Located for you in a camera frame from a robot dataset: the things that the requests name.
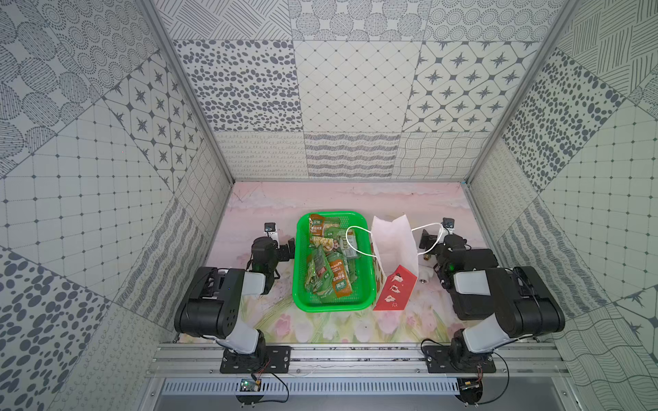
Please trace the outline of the white red paper bag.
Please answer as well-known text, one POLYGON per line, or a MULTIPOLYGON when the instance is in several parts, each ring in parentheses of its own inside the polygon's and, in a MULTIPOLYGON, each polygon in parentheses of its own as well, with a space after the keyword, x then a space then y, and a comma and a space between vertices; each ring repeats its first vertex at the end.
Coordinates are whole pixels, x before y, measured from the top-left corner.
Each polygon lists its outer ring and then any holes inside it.
POLYGON ((420 258, 432 251, 450 233, 442 223, 430 223, 413 228, 406 215, 392 221, 375 217, 369 229, 350 226, 346 233, 363 233, 371 242, 371 250, 361 251, 347 238, 348 248, 374 260, 377 298, 373 310, 391 312, 405 310, 420 275, 420 258), (417 244, 414 234, 428 228, 438 229, 428 246, 417 244))

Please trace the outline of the orange sauce packet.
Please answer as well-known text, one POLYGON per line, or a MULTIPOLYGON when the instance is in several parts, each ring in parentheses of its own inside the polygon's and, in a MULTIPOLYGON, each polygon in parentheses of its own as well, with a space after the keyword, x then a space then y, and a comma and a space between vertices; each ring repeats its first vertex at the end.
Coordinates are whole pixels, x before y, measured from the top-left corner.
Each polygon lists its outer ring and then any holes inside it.
POLYGON ((334 256, 329 260, 332 269, 333 280, 332 287, 337 298, 350 296, 353 293, 351 286, 348 265, 344 259, 334 256))

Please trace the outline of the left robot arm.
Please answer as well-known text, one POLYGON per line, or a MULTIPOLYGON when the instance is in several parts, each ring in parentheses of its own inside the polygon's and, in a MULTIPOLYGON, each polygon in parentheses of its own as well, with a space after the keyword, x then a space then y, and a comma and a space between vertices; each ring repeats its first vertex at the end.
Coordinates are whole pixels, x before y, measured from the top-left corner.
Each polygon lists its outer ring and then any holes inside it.
POLYGON ((265 361, 263 333, 241 320, 239 308, 245 296, 269 294, 280 279, 278 264, 292 260, 295 250, 293 239, 281 245, 261 236, 252 243, 245 269, 197 269, 174 313, 175 330, 215 342, 240 360, 265 361))

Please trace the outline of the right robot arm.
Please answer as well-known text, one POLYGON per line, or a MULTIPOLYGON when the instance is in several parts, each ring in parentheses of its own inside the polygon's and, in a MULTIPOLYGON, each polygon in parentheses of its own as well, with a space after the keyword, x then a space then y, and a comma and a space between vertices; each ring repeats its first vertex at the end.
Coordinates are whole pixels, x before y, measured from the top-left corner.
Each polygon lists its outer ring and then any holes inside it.
POLYGON ((483 364, 512 342, 564 330, 565 314, 534 267, 503 267, 491 249, 440 228, 437 235, 423 229, 419 248, 436 258, 435 274, 459 319, 478 322, 452 338, 448 358, 458 369, 483 364))

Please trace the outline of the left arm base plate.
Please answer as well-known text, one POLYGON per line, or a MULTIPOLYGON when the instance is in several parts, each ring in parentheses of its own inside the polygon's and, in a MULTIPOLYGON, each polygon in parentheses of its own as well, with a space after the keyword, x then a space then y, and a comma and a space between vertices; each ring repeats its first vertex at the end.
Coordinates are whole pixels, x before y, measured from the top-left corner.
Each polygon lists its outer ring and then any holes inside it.
POLYGON ((266 345, 253 354, 226 351, 219 371, 222 374, 288 373, 291 362, 291 346, 266 345))

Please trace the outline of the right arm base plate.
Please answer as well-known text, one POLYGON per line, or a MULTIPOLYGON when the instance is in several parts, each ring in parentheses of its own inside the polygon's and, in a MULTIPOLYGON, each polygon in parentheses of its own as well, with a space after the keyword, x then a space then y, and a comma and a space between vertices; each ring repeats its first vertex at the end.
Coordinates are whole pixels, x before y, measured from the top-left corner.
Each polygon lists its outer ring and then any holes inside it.
POLYGON ((477 374, 496 373, 491 354, 473 354, 465 351, 457 354, 448 347, 430 345, 421 348, 429 373, 477 374))

